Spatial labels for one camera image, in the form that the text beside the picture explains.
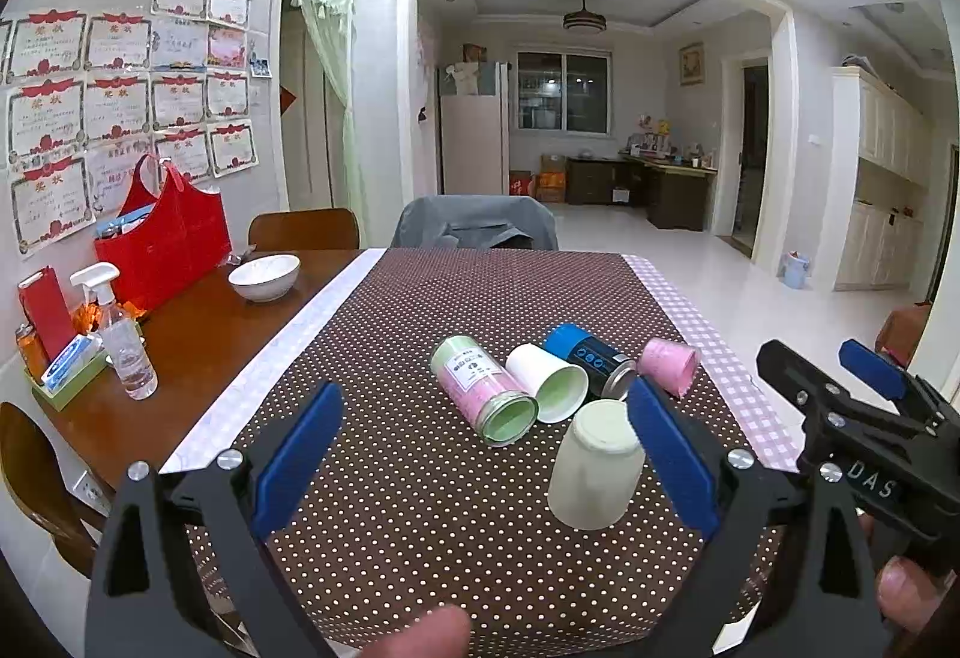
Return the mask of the right hand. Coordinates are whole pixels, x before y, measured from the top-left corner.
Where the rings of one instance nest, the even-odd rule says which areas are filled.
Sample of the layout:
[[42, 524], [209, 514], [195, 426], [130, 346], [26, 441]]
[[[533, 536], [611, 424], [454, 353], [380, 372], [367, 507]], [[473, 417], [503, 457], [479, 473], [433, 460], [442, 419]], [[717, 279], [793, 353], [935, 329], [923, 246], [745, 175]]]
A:
[[878, 607], [897, 626], [909, 633], [921, 633], [955, 580], [953, 572], [942, 578], [931, 577], [913, 560], [895, 555], [875, 577]]

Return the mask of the left hand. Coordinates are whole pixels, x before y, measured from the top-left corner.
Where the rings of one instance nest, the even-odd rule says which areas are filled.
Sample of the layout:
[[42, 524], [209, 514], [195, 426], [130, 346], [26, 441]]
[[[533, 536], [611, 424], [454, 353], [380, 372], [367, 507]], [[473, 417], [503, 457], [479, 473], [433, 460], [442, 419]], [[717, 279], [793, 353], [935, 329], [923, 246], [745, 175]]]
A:
[[359, 658], [462, 658], [469, 653], [472, 621], [462, 608], [441, 606], [425, 612], [404, 630], [379, 638]]

